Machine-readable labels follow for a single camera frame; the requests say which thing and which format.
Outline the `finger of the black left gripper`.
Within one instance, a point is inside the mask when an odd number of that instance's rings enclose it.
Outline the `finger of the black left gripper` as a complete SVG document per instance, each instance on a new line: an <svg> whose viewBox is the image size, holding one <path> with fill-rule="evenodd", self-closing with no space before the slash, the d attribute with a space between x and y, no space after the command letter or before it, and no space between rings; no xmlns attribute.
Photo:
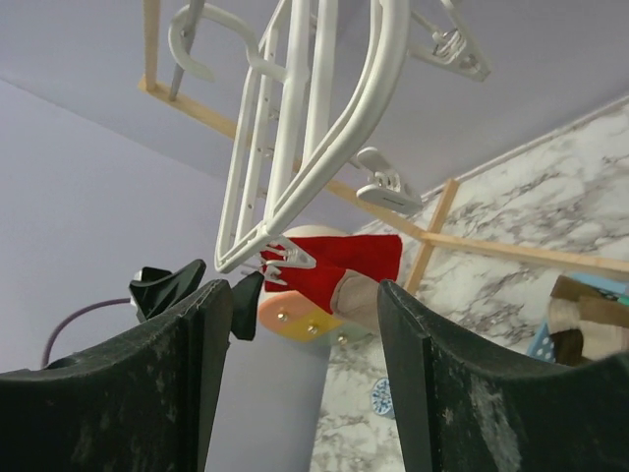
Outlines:
<svg viewBox="0 0 629 472"><path fill-rule="evenodd" d="M233 288L233 315L231 332L237 339L252 341L257 331L257 306L263 275L252 272Z"/></svg>
<svg viewBox="0 0 629 472"><path fill-rule="evenodd" d="M129 291L137 317L144 323L194 293L200 286L206 264L197 259L172 272L145 266L129 284Z"/></svg>

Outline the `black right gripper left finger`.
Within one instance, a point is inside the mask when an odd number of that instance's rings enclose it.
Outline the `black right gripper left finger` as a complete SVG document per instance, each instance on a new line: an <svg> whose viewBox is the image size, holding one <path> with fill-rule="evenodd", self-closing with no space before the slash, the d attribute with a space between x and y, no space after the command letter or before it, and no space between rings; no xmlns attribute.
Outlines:
<svg viewBox="0 0 629 472"><path fill-rule="evenodd" d="M41 370L1 377L5 471L201 471L233 298L214 280L168 309Z"/></svg>

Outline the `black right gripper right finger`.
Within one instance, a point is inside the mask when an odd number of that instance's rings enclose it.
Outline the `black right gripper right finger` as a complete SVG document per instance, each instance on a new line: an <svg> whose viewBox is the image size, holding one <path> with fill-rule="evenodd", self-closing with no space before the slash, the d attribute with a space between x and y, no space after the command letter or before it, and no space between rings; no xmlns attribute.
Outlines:
<svg viewBox="0 0 629 472"><path fill-rule="evenodd" d="M511 351L392 281L377 313L408 471L624 471L628 357L571 368Z"/></svg>

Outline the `red santa sock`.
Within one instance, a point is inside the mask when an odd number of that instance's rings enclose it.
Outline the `red santa sock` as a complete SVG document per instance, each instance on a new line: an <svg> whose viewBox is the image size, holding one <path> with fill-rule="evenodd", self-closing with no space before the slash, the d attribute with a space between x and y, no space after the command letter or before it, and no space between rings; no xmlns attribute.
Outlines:
<svg viewBox="0 0 629 472"><path fill-rule="evenodd" d="M363 275L375 282L395 280L403 250L396 234L292 237L291 242L315 258L313 268L283 267L281 284L267 280L267 292L296 290L328 314L333 313L333 293L349 275Z"/></svg>

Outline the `white plastic clip hanger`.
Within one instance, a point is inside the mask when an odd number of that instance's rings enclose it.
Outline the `white plastic clip hanger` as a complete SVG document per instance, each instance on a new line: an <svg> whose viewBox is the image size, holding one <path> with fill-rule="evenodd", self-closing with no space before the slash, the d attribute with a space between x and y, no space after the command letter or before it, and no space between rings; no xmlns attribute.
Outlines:
<svg viewBox="0 0 629 472"><path fill-rule="evenodd" d="M366 59L337 118L330 115L339 5L281 1L263 34L209 3L192 2L172 18L170 52L178 67L210 82L190 53L193 26L218 24L243 41L249 65L236 124L214 265L229 272L259 254L358 153L398 84L410 41L432 48L406 1L373 1Z"/></svg>

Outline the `red beige reindeer sock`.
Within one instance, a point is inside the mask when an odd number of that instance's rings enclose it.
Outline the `red beige reindeer sock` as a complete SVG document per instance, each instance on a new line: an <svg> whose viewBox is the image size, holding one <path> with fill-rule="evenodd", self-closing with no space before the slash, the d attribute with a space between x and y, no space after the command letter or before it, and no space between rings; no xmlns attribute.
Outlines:
<svg viewBox="0 0 629 472"><path fill-rule="evenodd" d="M330 307L332 314L345 322L360 325L379 334L377 293L379 283L366 275L348 270L333 290Z"/></svg>

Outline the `white hanger clip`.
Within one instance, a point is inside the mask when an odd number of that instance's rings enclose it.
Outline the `white hanger clip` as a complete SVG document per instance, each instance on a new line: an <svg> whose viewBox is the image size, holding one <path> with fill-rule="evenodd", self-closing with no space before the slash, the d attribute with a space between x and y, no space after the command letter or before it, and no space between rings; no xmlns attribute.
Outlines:
<svg viewBox="0 0 629 472"><path fill-rule="evenodd" d="M368 184L356 191L359 200L405 215L413 215L422 209L422 198L377 148L361 149L354 162L369 173Z"/></svg>
<svg viewBox="0 0 629 472"><path fill-rule="evenodd" d="M473 38L459 12L460 1L442 0L453 28L444 30L412 10L410 18L429 32L433 47L410 41L408 55L434 67L456 73L475 82L484 82L491 69L488 60Z"/></svg>
<svg viewBox="0 0 629 472"><path fill-rule="evenodd" d="M285 268L312 269L316 266L316 259L291 239L279 236L266 244L260 251L262 273L268 282L286 285L282 278Z"/></svg>

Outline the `pastel round drawer box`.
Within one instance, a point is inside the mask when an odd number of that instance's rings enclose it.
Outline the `pastel round drawer box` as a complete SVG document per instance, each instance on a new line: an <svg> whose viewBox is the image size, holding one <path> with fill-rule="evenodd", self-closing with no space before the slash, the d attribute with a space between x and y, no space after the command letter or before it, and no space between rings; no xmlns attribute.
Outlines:
<svg viewBox="0 0 629 472"><path fill-rule="evenodd" d="M285 235L289 238L350 236L321 225L296 226ZM373 334L358 324L328 314L295 290L267 292L263 288L258 299L257 320L268 330L303 343L344 345Z"/></svg>

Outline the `wooden hanger rack frame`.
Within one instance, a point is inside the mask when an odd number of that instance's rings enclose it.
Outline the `wooden hanger rack frame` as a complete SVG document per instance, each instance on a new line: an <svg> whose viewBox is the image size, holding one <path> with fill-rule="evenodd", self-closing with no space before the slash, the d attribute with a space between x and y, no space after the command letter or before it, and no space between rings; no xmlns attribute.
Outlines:
<svg viewBox="0 0 629 472"><path fill-rule="evenodd" d="M205 126L230 138L233 142L238 117L236 120L229 120L181 94L181 81L185 75L190 74L185 73L178 67L170 52L168 44L169 27L168 29L161 28L160 13L161 5L159 2L146 1L143 3L144 67L143 78L140 83L141 89L196 121L203 123ZM193 26L189 44L190 51L194 44L200 21L203 20L199 20ZM623 261L442 234L440 231L441 225L457 192L455 181L449 181L444 186L438 209L433 215L429 229L422 229L410 221L411 215L397 213L381 206L363 202L357 198L356 191L368 184L369 173L355 165L354 158L356 155L335 174L321 191L325 190L334 194L422 243L422 249L407 280L406 288L408 291L417 289L423 270L429 261L429 253L432 247L498 257L522 263L588 272L608 278L620 279L628 274L628 265Z"/></svg>

